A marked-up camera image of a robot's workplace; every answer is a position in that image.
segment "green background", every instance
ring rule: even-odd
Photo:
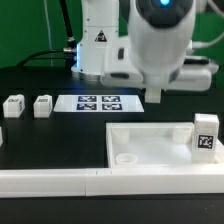
[[[43,0],[0,0],[0,68],[14,66],[32,53],[49,49]],[[67,0],[74,36],[82,38],[81,0]],[[54,49],[66,47],[66,33],[58,0],[48,0],[49,19]],[[197,16],[193,40],[210,41],[224,31],[224,20],[214,13]],[[120,35],[126,34],[126,25],[120,21]],[[224,40],[209,49],[196,52],[224,65]],[[48,62],[35,62],[46,65]],[[219,72],[214,82],[224,89],[224,72]]]

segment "white box with marker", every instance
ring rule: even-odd
[[[192,145],[192,163],[213,163],[219,132],[217,115],[196,114]]]
[[[25,109],[25,99],[23,95],[11,95],[3,103],[5,118],[18,118]]]
[[[52,111],[52,96],[38,96],[33,109],[35,118],[48,118]]]

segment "black table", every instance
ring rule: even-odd
[[[2,170],[106,168],[107,122],[192,122],[195,113],[212,113],[224,143],[224,93],[215,86],[203,93],[163,92],[157,105],[145,104],[142,90],[79,81],[64,68],[1,69],[0,104],[16,94],[25,96],[22,116],[5,119],[0,110]],[[54,104],[61,94],[139,95],[145,112],[53,112],[34,119],[33,103],[45,94]],[[0,223],[223,223],[223,209],[223,194],[0,199]]]

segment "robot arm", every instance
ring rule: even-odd
[[[186,58],[195,0],[120,0],[120,8],[129,36],[108,46],[103,84],[146,88],[146,102],[156,103],[162,89],[204,91],[210,87],[211,74],[219,66],[204,58]]]

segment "small white block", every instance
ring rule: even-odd
[[[3,143],[3,139],[2,139],[2,128],[0,127],[0,146]]]
[[[146,103],[160,103],[161,102],[161,89],[147,88],[145,92]]]
[[[38,96],[33,104],[35,118],[48,118],[52,111],[52,96]]]
[[[216,154],[216,142],[219,132],[217,115],[196,114],[192,162],[213,163]]]
[[[25,109],[23,95],[12,95],[3,103],[4,117],[18,118]]]

